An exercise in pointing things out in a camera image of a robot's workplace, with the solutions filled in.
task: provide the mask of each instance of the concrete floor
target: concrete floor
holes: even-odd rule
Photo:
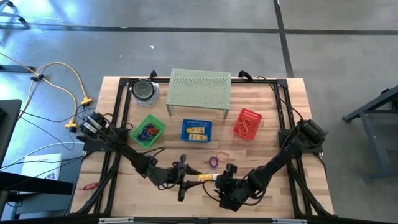
[[[272,0],[20,0],[13,1],[28,22],[68,21],[92,26],[219,27],[277,29]],[[286,29],[398,30],[394,0],[280,0]],[[97,100],[105,75],[168,75],[172,68],[217,70],[237,75],[286,77],[278,34],[216,34],[169,32],[65,32],[0,30],[1,52],[31,66],[60,61],[81,74],[88,94]],[[375,172],[376,159],[359,121],[341,117],[398,84],[396,36],[287,35],[295,77],[305,80],[314,120],[329,131],[323,145],[328,184],[335,212],[341,217],[396,222],[398,178],[365,184],[361,174]],[[1,64],[12,64],[0,57]],[[74,74],[53,67],[45,75],[68,88],[80,101]],[[29,89],[26,74],[0,74],[0,99],[20,98]],[[52,119],[70,116],[70,97],[40,83],[27,110]],[[27,119],[70,141],[63,123]],[[21,120],[14,131],[4,165],[55,140]],[[81,154],[49,147],[38,154]],[[13,167],[9,172],[20,172]],[[79,162],[62,169],[61,179],[73,182]],[[42,195],[48,204],[24,202],[24,211],[63,210],[68,197]]]

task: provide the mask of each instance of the wooden table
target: wooden table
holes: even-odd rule
[[[96,111],[102,114],[112,113],[118,90],[120,77],[104,77],[99,93]],[[311,111],[308,104],[304,81],[301,78],[288,78],[289,93],[292,106],[301,112],[305,119],[310,119]],[[157,155],[158,166],[171,167],[173,161],[178,161],[181,154],[187,155],[187,162],[196,170],[204,173],[222,173],[225,163],[217,169],[210,169],[208,160],[218,151],[227,152],[229,162],[238,166],[237,177],[247,174],[253,167],[265,164],[279,151],[277,131],[279,120],[275,104],[275,95],[265,84],[235,84],[231,86],[231,110],[226,120],[222,111],[198,108],[174,108],[173,116],[167,114],[165,105],[168,83],[160,83],[160,96],[152,107],[137,106],[132,99],[127,121],[137,127],[148,115],[152,114],[165,123],[163,135],[152,146],[165,146],[167,150]],[[122,97],[121,109],[124,107]],[[247,141],[233,134],[233,125],[241,108],[247,108],[262,114],[262,121],[256,138]],[[204,119],[213,122],[213,139],[209,143],[185,142],[180,140],[182,119]],[[138,143],[129,138],[128,143],[137,151],[145,151]],[[104,153],[94,152],[85,159],[81,167],[71,212],[78,210],[92,194],[83,191],[83,186],[100,179]],[[320,161],[312,154],[304,154],[303,166],[307,184],[319,202],[333,213],[325,172]],[[206,185],[210,190],[211,183]],[[177,201],[178,187],[159,191],[149,179],[143,179],[135,171],[131,163],[124,157],[118,173],[116,191],[113,201],[112,216],[141,217],[294,217],[292,199],[290,196],[287,170],[284,167],[272,178],[262,202],[253,207],[243,205],[237,212],[225,210],[210,199],[201,186],[188,190],[183,202]],[[304,211],[301,190],[297,191],[300,208]],[[108,187],[104,191],[103,207],[106,205]]]

